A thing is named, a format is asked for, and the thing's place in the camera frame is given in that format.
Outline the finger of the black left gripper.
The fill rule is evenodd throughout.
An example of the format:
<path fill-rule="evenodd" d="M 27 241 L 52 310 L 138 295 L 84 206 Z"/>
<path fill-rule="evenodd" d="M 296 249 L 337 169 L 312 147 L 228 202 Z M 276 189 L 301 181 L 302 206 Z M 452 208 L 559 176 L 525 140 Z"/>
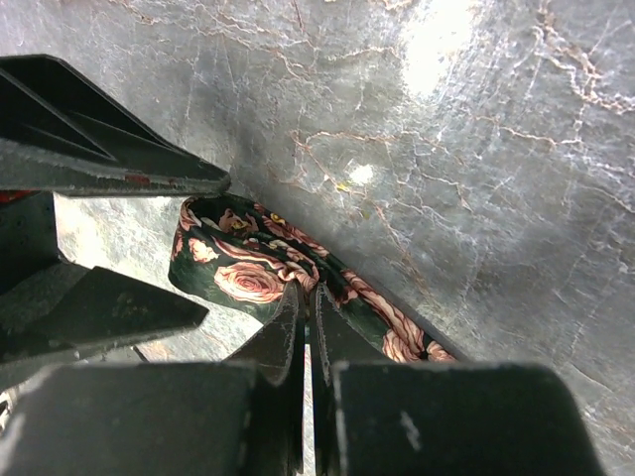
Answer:
<path fill-rule="evenodd" d="M 1 185 L 89 196 L 219 195 L 228 172 L 172 144 L 63 59 L 1 59 Z"/>
<path fill-rule="evenodd" d="M 207 308 L 113 271 L 53 265 L 1 285 L 1 375 L 29 377 L 73 362 L 195 329 Z"/>

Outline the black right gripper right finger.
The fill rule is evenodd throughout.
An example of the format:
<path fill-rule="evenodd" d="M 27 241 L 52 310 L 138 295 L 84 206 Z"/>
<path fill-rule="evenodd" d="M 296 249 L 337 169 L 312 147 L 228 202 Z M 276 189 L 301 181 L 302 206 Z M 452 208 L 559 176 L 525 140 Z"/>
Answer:
<path fill-rule="evenodd" d="M 310 298 L 310 343 L 317 473 L 397 474 L 397 367 L 344 319 L 324 284 Z"/>

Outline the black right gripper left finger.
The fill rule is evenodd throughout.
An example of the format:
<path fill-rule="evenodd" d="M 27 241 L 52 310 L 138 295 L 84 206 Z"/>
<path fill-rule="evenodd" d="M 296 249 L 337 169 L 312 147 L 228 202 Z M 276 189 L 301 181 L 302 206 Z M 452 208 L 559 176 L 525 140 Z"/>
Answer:
<path fill-rule="evenodd" d="M 257 369 L 241 473 L 296 475 L 304 470 L 304 292 L 285 285 L 273 316 L 229 359 Z"/>

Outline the black floral rose tie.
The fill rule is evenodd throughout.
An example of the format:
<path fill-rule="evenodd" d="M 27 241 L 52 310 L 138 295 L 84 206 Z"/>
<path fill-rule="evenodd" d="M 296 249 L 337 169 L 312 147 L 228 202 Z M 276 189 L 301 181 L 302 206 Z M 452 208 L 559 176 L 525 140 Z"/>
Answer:
<path fill-rule="evenodd" d="M 168 273 L 178 290 L 269 320 L 286 285 L 325 286 L 335 310 L 396 362 L 452 362 L 447 352 L 315 239 L 262 204 L 226 193 L 180 209 Z"/>

